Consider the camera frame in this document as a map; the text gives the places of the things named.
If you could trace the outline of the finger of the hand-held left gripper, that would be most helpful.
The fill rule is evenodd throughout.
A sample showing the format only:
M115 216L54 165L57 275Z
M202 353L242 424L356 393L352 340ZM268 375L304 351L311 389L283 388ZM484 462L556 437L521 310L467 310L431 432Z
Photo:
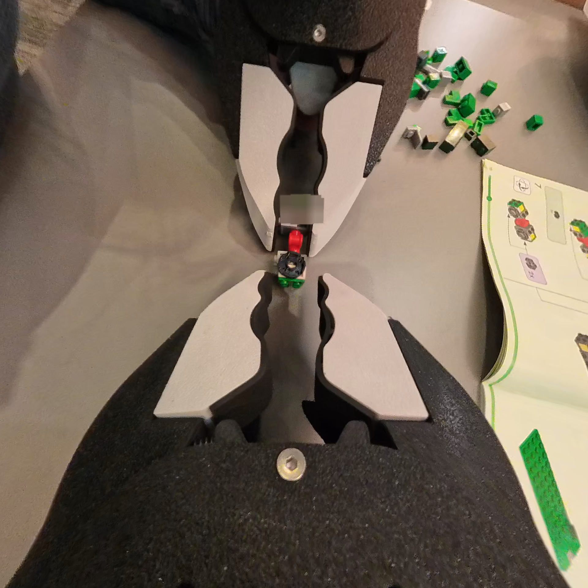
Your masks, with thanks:
M243 64L236 165L247 211L268 251L273 250L276 226L278 154L290 131L294 106L289 89L271 68Z
M364 167L378 113L382 85L354 82L328 101L322 116L326 164L318 185L323 222L313 224L309 256L334 236L362 190Z

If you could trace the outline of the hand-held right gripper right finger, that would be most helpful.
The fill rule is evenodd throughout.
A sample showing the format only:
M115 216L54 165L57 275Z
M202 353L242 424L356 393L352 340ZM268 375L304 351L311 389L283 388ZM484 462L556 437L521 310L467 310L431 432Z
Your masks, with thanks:
M387 315L330 273L318 279L320 344L314 396L303 402L327 444L350 422L364 423L372 442L391 444L385 423L427 422L429 411Z

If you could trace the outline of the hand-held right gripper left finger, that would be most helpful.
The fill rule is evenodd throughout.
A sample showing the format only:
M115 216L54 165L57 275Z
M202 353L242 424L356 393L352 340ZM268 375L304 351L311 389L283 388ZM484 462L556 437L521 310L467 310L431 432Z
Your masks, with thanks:
M255 271L198 317L153 411L155 417L254 422L272 397L265 334L274 275Z

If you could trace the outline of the brick assembly with black round plate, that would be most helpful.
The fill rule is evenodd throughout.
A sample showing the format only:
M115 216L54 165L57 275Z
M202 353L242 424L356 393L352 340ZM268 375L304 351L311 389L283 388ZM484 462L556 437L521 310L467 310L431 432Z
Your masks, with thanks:
M306 280L307 256L292 251L279 251L275 262L277 281L283 288L300 289Z

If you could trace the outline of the pile of green grey bricks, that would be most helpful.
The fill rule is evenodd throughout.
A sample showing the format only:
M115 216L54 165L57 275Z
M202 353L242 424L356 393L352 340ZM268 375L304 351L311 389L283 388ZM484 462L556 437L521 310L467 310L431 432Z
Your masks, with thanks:
M498 89L498 82L493 79L483 81L474 92L463 92L464 82L473 74L472 66L465 56L450 64L445 64L446 57L444 46L419 51L409 99L424 101L438 93L441 106L445 107L443 127L447 134L439 138L414 123L403 130L401 138L413 149L438 149L445 154L465 142L478 157L484 158L496 148L487 129L510 112L511 105L508 102L500 102L495 107L486 105L486 99Z

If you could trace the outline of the brick instruction booklet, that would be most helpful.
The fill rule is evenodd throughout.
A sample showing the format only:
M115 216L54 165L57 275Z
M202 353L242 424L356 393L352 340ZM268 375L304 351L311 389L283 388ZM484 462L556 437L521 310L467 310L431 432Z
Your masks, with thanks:
M483 160L481 235L504 317L484 413L570 587L587 587L587 192ZM559 569L519 446L540 433L580 550Z

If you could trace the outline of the long green brick plate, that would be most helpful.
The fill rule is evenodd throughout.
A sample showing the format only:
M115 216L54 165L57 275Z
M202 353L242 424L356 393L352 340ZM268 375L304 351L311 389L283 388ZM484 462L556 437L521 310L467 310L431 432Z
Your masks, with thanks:
M566 571L578 554L581 542L568 517L548 454L537 429L533 429L525 438L519 446L519 451L546 525L557 565L559 569Z

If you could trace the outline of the person's dark pants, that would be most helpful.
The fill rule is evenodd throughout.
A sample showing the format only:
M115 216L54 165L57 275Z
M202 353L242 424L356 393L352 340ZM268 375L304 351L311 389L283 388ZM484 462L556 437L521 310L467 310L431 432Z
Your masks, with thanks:
M25 57L40 50L84 1L1 1L1 139L17 95L17 44L24 36ZM222 1L99 1L129 12L165 32L213 50Z

